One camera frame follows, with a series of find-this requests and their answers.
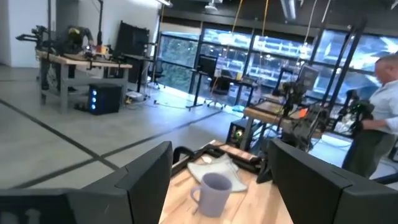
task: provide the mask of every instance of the black floor line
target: black floor line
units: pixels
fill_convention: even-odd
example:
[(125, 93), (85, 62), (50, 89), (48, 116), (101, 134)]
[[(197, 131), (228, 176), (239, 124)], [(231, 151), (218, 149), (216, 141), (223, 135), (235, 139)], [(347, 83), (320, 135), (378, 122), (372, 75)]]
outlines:
[(97, 161), (96, 159), (92, 158), (92, 159), (89, 159), (89, 160), (86, 160), (86, 161), (83, 161), (83, 162), (79, 162), (77, 164), (74, 164), (74, 165), (65, 167), (63, 169), (56, 170), (56, 171), (51, 172), (49, 174), (43, 175), (43, 176), (38, 177), (36, 179), (29, 180), (29, 181), (24, 182), (22, 184), (15, 185), (15, 186), (11, 187), (11, 189), (25, 189), (25, 188), (28, 188), (28, 187), (32, 187), (32, 186), (35, 186), (35, 185), (40, 184), (42, 182), (48, 181), (48, 180), (50, 180), (50, 179), (52, 179), (54, 177), (58, 177), (58, 176), (61, 176), (63, 174), (69, 173), (69, 172), (71, 172), (73, 170), (82, 168), (83, 166), (91, 164), (91, 163), (96, 162), (96, 161)]
[(13, 111), (19, 113), (20, 115), (24, 116), (25, 118), (28, 118), (29, 120), (33, 121), (34, 123), (38, 124), (42, 128), (46, 129), (47, 131), (50, 131), (54, 135), (60, 137), (64, 141), (72, 144), (73, 146), (77, 147), (78, 149), (82, 150), (83, 152), (89, 154), (92, 158), (96, 159), (97, 161), (100, 161), (104, 165), (108, 166), (109, 168), (113, 170), (117, 170), (119, 167), (115, 164), (113, 164), (110, 161), (107, 161), (103, 157), (101, 157), (99, 154), (93, 152), (92, 150), (88, 149), (87, 147), (83, 146), (82, 144), (76, 142), (75, 140), (71, 139), (70, 137), (62, 134), (61, 132), (57, 131), (56, 129), (51, 128), (49, 125), (41, 122), (37, 118), (27, 114), (26, 112), (16, 108), (15, 106), (12, 106), (11, 104), (5, 102), (4, 100), (0, 99), (0, 103), (3, 104), (4, 106), (7, 106), (8, 108), (12, 109)]
[(84, 167), (85, 165), (91, 164), (91, 163), (96, 162), (96, 161), (102, 162), (104, 165), (110, 167), (110, 168), (113, 169), (113, 170), (116, 170), (116, 169), (118, 169), (119, 167), (118, 167), (117, 165), (111, 163), (110, 161), (106, 160), (106, 159), (105, 159), (106, 157), (115, 155), (115, 154), (117, 154), (117, 153), (119, 153), (119, 152), (125, 151), (126, 149), (130, 149), (130, 148), (132, 148), (132, 147), (134, 147), (134, 146), (138, 146), (138, 145), (140, 145), (140, 144), (142, 144), (142, 143), (145, 143), (145, 142), (150, 141), (150, 140), (152, 140), (152, 139), (161, 137), (161, 136), (163, 136), (163, 135), (165, 135), (165, 134), (168, 134), (168, 133), (171, 133), (171, 132), (173, 132), (173, 131), (176, 131), (176, 130), (185, 128), (185, 127), (187, 127), (187, 126), (189, 126), (189, 125), (191, 125), (191, 124), (195, 124), (195, 123), (197, 123), (197, 122), (203, 121), (203, 120), (205, 120), (205, 119), (208, 119), (208, 118), (210, 118), (210, 117), (212, 117), (212, 116), (214, 116), (214, 115), (220, 114), (220, 113), (222, 112), (222, 111), (217, 111), (217, 112), (215, 112), (215, 113), (209, 114), (209, 115), (204, 116), (204, 117), (202, 117), (202, 118), (199, 118), (199, 119), (190, 121), (190, 122), (188, 122), (188, 123), (182, 124), (182, 125), (180, 125), (180, 126), (177, 126), (176, 128), (173, 128), (173, 129), (170, 129), (170, 130), (168, 130), (168, 131), (164, 131), (164, 132), (162, 132), (162, 133), (159, 133), (159, 134), (153, 135), (153, 136), (151, 136), (151, 137), (142, 139), (142, 140), (140, 140), (140, 141), (137, 141), (137, 142), (135, 142), (135, 143), (129, 144), (129, 145), (127, 145), (127, 146), (120, 147), (120, 148), (115, 149), (115, 150), (113, 150), (113, 151), (111, 151), (111, 152), (109, 152), (109, 153), (106, 153), (106, 154), (104, 154), (104, 155), (102, 155), (102, 156), (99, 156), (99, 155), (97, 155), (95, 152), (93, 152), (93, 151), (89, 150), (88, 148), (86, 148), (85, 146), (82, 146), (80, 143), (78, 143), (78, 142), (76, 142), (76, 141), (70, 139), (69, 137), (65, 136), (64, 134), (60, 133), (59, 131), (57, 131), (57, 130), (51, 128), (50, 126), (44, 124), (43, 122), (39, 121), (37, 118), (35, 118), (35, 117), (33, 117), (33, 116), (31, 116), (31, 115), (25, 113), (24, 111), (22, 111), (22, 110), (16, 108), (15, 106), (10, 105), (9, 103), (5, 102), (4, 100), (0, 99), (0, 104), (3, 104), (4, 106), (7, 106), (8, 108), (14, 110), (15, 112), (17, 112), (17, 113), (23, 115), (24, 117), (30, 119), (31, 121), (33, 121), (34, 123), (38, 124), (39, 126), (45, 128), (45, 129), (47, 129), (48, 131), (50, 131), (50, 132), (54, 133), (55, 135), (57, 135), (58, 137), (62, 138), (64, 141), (67, 141), (67, 142), (69, 142), (70, 144), (73, 144), (72, 142), (75, 142), (76, 145), (73, 144), (74, 146), (76, 146), (76, 147), (79, 148), (79, 149), (81, 149), (81, 148), (78, 147), (78, 146), (81, 146), (81, 147), (84, 149), (84, 150), (81, 149), (82, 151), (88, 153), (89, 155), (91, 155), (91, 156), (93, 157), (92, 159), (88, 159), (88, 160), (86, 160), (86, 161), (79, 162), (79, 163), (77, 163), (77, 164), (68, 166), (68, 167), (66, 167), (66, 168), (63, 168), (63, 169), (60, 169), (60, 170), (56, 170), (56, 171), (51, 172), (51, 173), (49, 173), (49, 174), (43, 175), (42, 177), (38, 177), (38, 178), (36, 178), (36, 179), (29, 180), (29, 181), (24, 182), (24, 183), (22, 183), (22, 184), (15, 185), (15, 186), (11, 187), (12, 189), (25, 189), (25, 188), (28, 188), (28, 187), (35, 186), (35, 185), (37, 185), (37, 184), (40, 184), (40, 183), (45, 182), (45, 181), (47, 181), (47, 180), (50, 180), (50, 179), (52, 179), (52, 178), (55, 178), (55, 177), (61, 176), (61, 175), (63, 175), (63, 174), (66, 174), (66, 173), (68, 173), (68, 172), (71, 172), (71, 171), (73, 171), (73, 170), (77, 170), (77, 169), (79, 169), (79, 168), (82, 168), (82, 167)]
[(115, 149), (115, 150), (113, 150), (113, 151), (111, 151), (111, 152), (107, 152), (107, 153), (103, 154), (101, 157), (102, 157), (102, 158), (107, 158), (107, 157), (109, 157), (109, 156), (113, 156), (113, 155), (115, 155), (115, 154), (117, 154), (117, 153), (119, 153), (119, 152), (123, 152), (123, 151), (125, 151), (125, 150), (127, 150), (127, 149), (130, 149), (130, 148), (132, 148), (132, 147), (138, 146), (138, 145), (140, 145), (140, 144), (142, 144), (142, 143), (145, 143), (145, 142), (147, 142), (147, 141), (150, 141), (150, 140), (153, 140), (153, 139), (155, 139), (155, 138), (161, 137), (161, 136), (163, 136), (163, 135), (165, 135), (165, 134), (168, 134), (168, 133), (171, 133), (171, 132), (173, 132), (173, 131), (176, 131), (176, 130), (179, 130), (179, 129), (188, 127), (189, 125), (195, 124), (195, 123), (200, 122), (200, 121), (203, 121), (204, 119), (208, 119), (208, 118), (210, 118), (210, 117), (212, 117), (212, 116), (214, 116), (214, 115), (217, 115), (217, 114), (219, 114), (219, 113), (221, 113), (221, 112), (222, 112), (222, 111), (217, 111), (217, 112), (215, 112), (215, 113), (212, 113), (212, 114), (209, 114), (209, 115), (207, 115), (207, 116), (204, 116), (204, 117), (202, 117), (202, 118), (200, 118), (200, 119), (196, 119), (196, 120), (194, 120), (194, 121), (190, 121), (190, 122), (188, 122), (188, 123), (185, 123), (185, 124), (182, 124), (182, 125), (180, 125), (180, 126), (177, 126), (177, 127), (173, 128), (173, 129), (164, 131), (164, 132), (159, 133), (159, 134), (155, 134), (155, 135), (150, 136), (150, 137), (148, 137), (148, 138), (141, 139), (141, 140), (136, 141), (136, 142), (134, 142), (134, 143), (132, 143), (132, 144), (128, 144), (127, 146), (123, 146), (123, 147), (120, 147), (119, 149)]

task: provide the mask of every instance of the computer monitor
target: computer monitor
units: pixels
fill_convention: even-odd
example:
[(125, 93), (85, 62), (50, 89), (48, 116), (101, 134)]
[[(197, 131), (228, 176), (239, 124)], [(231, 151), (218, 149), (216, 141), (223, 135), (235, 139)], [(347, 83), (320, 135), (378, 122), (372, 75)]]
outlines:
[(318, 76), (319, 70), (309, 65), (303, 65), (298, 75), (298, 82), (302, 83), (306, 90), (312, 90)]
[(206, 73), (208, 76), (213, 77), (217, 66), (216, 57), (199, 55), (197, 70), (198, 72)]

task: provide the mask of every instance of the concrete floor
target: concrete floor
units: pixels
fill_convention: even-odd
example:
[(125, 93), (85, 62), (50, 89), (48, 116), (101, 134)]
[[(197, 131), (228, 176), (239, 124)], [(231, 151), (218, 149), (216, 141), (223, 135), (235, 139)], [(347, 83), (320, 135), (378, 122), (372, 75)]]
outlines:
[[(192, 103), (164, 91), (117, 114), (60, 114), (55, 98), (39, 105), (37, 74), (0, 66), (0, 188), (82, 188), (162, 141), (192, 149), (213, 139), (224, 142), (230, 122), (239, 119), (214, 108), (154, 106), (154, 99), (177, 107)], [(340, 166), (348, 144), (325, 136), (311, 153)], [(397, 164), (382, 161), (374, 176), (397, 170)]]

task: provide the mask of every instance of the glass window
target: glass window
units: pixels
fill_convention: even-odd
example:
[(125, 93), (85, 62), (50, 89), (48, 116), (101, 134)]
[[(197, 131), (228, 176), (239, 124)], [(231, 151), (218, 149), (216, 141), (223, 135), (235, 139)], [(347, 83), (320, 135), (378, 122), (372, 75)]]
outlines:
[(209, 44), (203, 44), (200, 50), (201, 54), (218, 57), (217, 68), (229, 70), (233, 78), (236, 78), (238, 73), (243, 73), (244, 63), (247, 52), (242, 50), (229, 49), (227, 47), (216, 47)]
[(163, 85), (188, 93), (192, 71), (190, 69), (168, 63), (163, 63), (162, 66), (164, 69), (162, 73), (164, 77), (160, 78), (159, 82)]
[[(260, 80), (260, 83), (264, 86), (268, 86), (268, 88), (274, 88), (282, 67), (296, 70), (299, 69), (298, 65), (301, 64), (303, 64), (303, 62), (281, 59), (267, 54), (251, 54), (246, 76), (255, 80)], [(296, 79), (296, 75), (284, 73), (281, 81), (290, 82)]]
[[(343, 47), (346, 35), (347, 33), (345, 32), (325, 30), (322, 34), (321, 42), (315, 56), (315, 61), (335, 65), (341, 48)], [(340, 66), (345, 63), (350, 47), (351, 43), (349, 43), (348, 47), (346, 48), (343, 58), (341, 59)]]
[(359, 40), (351, 68), (373, 72), (374, 64), (383, 56), (398, 52), (398, 38), (363, 35)]
[(183, 37), (183, 38), (188, 38), (188, 39), (192, 39), (192, 40), (199, 40), (199, 36), (200, 36), (200, 34), (190, 34), (190, 33), (172, 32), (172, 31), (165, 31), (165, 32), (162, 32), (162, 34), (172, 35), (175, 37)]
[(166, 62), (193, 67), (198, 42), (162, 37), (159, 57)]
[(253, 49), (303, 59), (309, 59), (312, 53), (312, 46), (308, 43), (303, 44), (302, 42), (259, 35), (254, 38)]
[(205, 29), (203, 41), (248, 49), (250, 47), (251, 35), (236, 32), (232, 34), (231, 31), (225, 30)]
[[(332, 68), (314, 65), (315, 68), (319, 69), (320, 75), (318, 76), (313, 90), (308, 91), (307, 95), (321, 100), (326, 93), (327, 86), (329, 85)], [(337, 81), (340, 76), (341, 69), (337, 70), (335, 79), (333, 80), (330, 92), (328, 94), (328, 100), (333, 95)], [(361, 99), (368, 100), (370, 96), (380, 87), (376, 77), (365, 75), (357, 72), (347, 72), (345, 80), (340, 88), (337, 103), (344, 103), (346, 99), (346, 92), (348, 90), (355, 89), (358, 91), (358, 95)]]
[[(197, 75), (196, 79), (195, 79), (195, 90), (194, 91), (196, 91), (197, 83), (199, 80), (198, 77), (199, 76)], [(207, 103), (210, 102), (210, 100), (213, 98), (213, 96), (210, 94), (211, 88), (212, 88), (212, 86), (210, 86), (210, 82), (211, 82), (211, 78), (203, 76), (201, 79), (200, 89), (199, 89), (199, 96), (203, 97), (205, 99), (209, 99), (207, 101)], [(233, 83), (231, 83), (229, 86), (228, 95), (218, 96), (217, 101), (219, 103), (226, 104), (228, 106), (234, 106), (236, 95), (238, 94), (238, 89), (239, 89), (238, 86), (233, 85)]]

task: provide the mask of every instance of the wooden table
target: wooden table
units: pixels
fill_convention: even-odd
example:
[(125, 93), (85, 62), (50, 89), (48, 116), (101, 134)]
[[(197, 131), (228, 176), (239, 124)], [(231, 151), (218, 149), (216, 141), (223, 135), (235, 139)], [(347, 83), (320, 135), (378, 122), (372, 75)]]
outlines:
[[(243, 114), (247, 116), (248, 123), (246, 125), (246, 130), (250, 130), (253, 124), (253, 121), (255, 119), (258, 119), (264, 123), (267, 124), (278, 124), (280, 120), (280, 116), (276, 116), (275, 114), (282, 114), (282, 105), (278, 103), (273, 103), (270, 101), (264, 101), (262, 103), (259, 103), (258, 105), (255, 106), (255, 108), (252, 107), (247, 107), (244, 109)], [(290, 118), (292, 119), (298, 119), (300, 117), (300, 112), (294, 112), (290, 115)], [(281, 128), (289, 128), (291, 124), (291, 120), (289, 119), (283, 119), (282, 122), (280, 123)], [(264, 134), (264, 126), (261, 131), (261, 136)], [(246, 147), (247, 139), (249, 139), (249, 131), (245, 131), (243, 133), (243, 140), (241, 143), (241, 149), (244, 150)], [(312, 136), (313, 138), (321, 138), (322, 137), (322, 132), (319, 130), (316, 130)]]
[[(42, 68), (43, 62), (47, 60), (47, 52), (36, 50), (36, 56), (40, 59), (40, 67)], [(59, 55), (50, 54), (49, 60), (53, 63), (59, 63), (61, 65), (71, 66), (71, 65), (79, 65), (79, 66), (90, 66), (90, 62), (85, 60), (82, 55), (68, 55), (65, 54), (66, 57), (62, 57)], [(132, 68), (132, 65), (129, 64), (118, 64), (115, 62), (111, 62), (104, 59), (94, 60), (92, 62), (92, 66), (94, 67), (113, 67), (113, 68), (123, 68), (126, 71), (123, 73), (122, 78), (68, 78), (68, 73), (65, 71), (61, 71), (61, 79), (60, 79), (60, 92), (48, 91), (41, 89), (41, 74), (39, 75), (39, 85), (40, 85), (40, 102), (41, 104), (45, 104), (47, 95), (55, 95), (60, 97), (61, 101), (61, 112), (65, 113), (68, 108), (68, 87), (70, 86), (78, 86), (78, 85), (89, 85), (89, 84), (98, 84), (98, 83), (109, 83), (115, 85), (122, 86), (122, 95), (121, 102), (124, 100), (124, 96), (127, 92), (127, 83), (128, 83), (128, 73), (129, 69)]]
[[(250, 159), (248, 152), (222, 146), (222, 150)], [(278, 188), (270, 182), (257, 184), (257, 176), (248, 171), (238, 171), (247, 192), (232, 193), (220, 218), (204, 217), (197, 211), (190, 191), (198, 182), (185, 169), (170, 181), (169, 190), (160, 216), (161, 224), (291, 224), (293, 223)]]

